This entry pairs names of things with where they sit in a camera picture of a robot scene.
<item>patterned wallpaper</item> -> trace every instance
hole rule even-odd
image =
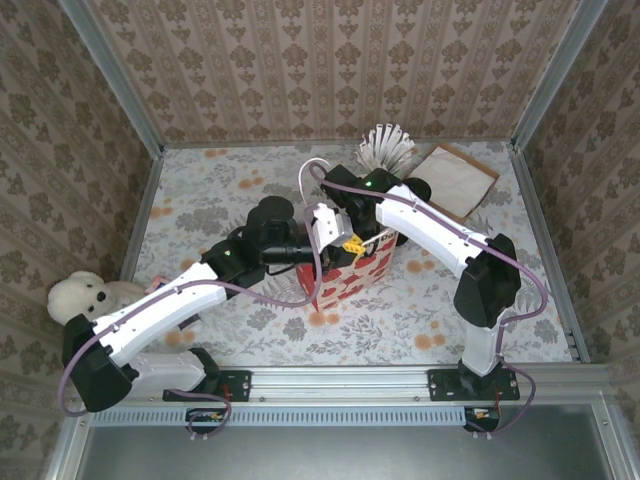
[[[609,2],[525,153],[593,360],[640,440],[640,2]]]
[[[60,429],[48,288],[117,277],[150,167],[55,1],[0,2],[0,478],[37,478]]]
[[[578,0],[89,0],[165,142],[510,137]]]

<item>table surface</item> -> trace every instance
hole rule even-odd
[[[453,145],[500,174],[466,225],[488,236],[509,236],[518,259],[548,285],[506,144]],[[414,163],[431,146],[416,145]],[[355,148],[351,144],[166,151],[134,280],[148,285],[156,275],[178,276],[200,253],[243,225],[249,210],[266,195],[291,200],[301,219],[299,166],[322,157],[362,175]],[[309,200],[321,200],[311,178],[305,178],[304,185]],[[540,301],[533,283],[526,278],[522,282],[513,307],[518,313],[536,308]],[[174,352],[195,344],[223,366],[452,364],[460,358],[465,336],[452,303],[456,286],[456,279],[433,255],[408,242],[396,249],[385,278],[324,315],[310,306],[283,310],[239,295],[202,312],[202,321],[188,333],[160,338],[148,351]],[[289,301],[304,295],[293,271],[268,277],[254,289]],[[507,360],[571,361],[553,298],[544,314],[506,330]]]

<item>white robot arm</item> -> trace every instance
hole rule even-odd
[[[497,363],[495,350],[499,317],[505,308],[513,304],[520,280],[515,268],[500,261],[496,263],[493,257],[467,242],[471,238],[483,244],[493,242],[489,243],[492,248],[515,258],[515,251],[510,251],[513,244],[504,236],[488,240],[456,224],[417,198],[407,185],[387,172],[377,170],[364,179],[358,179],[348,172],[345,174],[345,171],[336,167],[327,176],[344,185],[361,186],[363,189],[377,183],[378,191],[408,199],[414,206],[421,205],[463,232],[466,240],[399,201],[346,195],[323,187],[325,193],[347,212],[347,215],[337,213],[325,204],[318,204],[314,209],[312,234],[322,253],[323,267],[349,265],[355,260],[355,254],[345,256],[342,246],[352,239],[354,232],[370,236],[372,229],[379,229],[380,225],[391,227],[418,243],[441,260],[456,278],[460,278],[454,305],[467,321],[462,364],[479,377],[489,374]],[[204,350],[192,349],[180,355],[140,352],[153,339],[193,314],[222,303],[237,293],[214,285],[212,281],[222,280],[227,284],[250,287],[264,278],[269,264],[311,263],[313,252],[309,239],[297,233],[292,216],[293,208],[288,201],[267,197],[249,213],[245,227],[216,244],[200,262],[171,283],[93,323],[82,315],[70,320],[65,326],[63,362],[68,365],[77,357],[72,365],[71,378],[87,409],[104,410],[132,392],[155,395],[159,391],[179,389],[211,393],[208,383],[217,380],[211,380],[209,367],[217,367]],[[77,355],[84,343],[100,335],[99,341],[86,353]]]

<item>floor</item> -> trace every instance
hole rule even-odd
[[[462,427],[230,427],[207,441],[176,427],[93,430],[78,478],[613,478],[590,406],[533,407],[490,441]]]
[[[489,236],[511,237],[518,258],[547,283],[506,145],[454,146],[500,174],[466,225]],[[417,145],[414,163],[429,148]],[[364,173],[354,145],[166,151],[135,281],[148,285],[156,275],[179,275],[244,224],[247,212],[266,195],[288,198],[301,218],[298,168],[317,156]],[[306,178],[305,195],[320,200],[320,194]],[[278,310],[238,296],[203,312],[189,333],[158,339],[149,350],[171,352],[195,344],[223,366],[455,363],[464,343],[463,323],[452,305],[456,285],[437,259],[409,242],[396,250],[385,278],[324,315],[312,307]],[[294,272],[254,288],[288,300],[303,297]],[[538,302],[537,290],[523,279],[514,311],[533,309]],[[503,351],[516,362],[571,361],[553,299],[540,317],[507,329]]]

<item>white teddy bear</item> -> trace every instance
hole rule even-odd
[[[144,288],[130,282],[109,282],[95,273],[74,272],[53,286],[47,309],[56,322],[65,325],[84,314],[88,320],[112,313],[145,296]]]

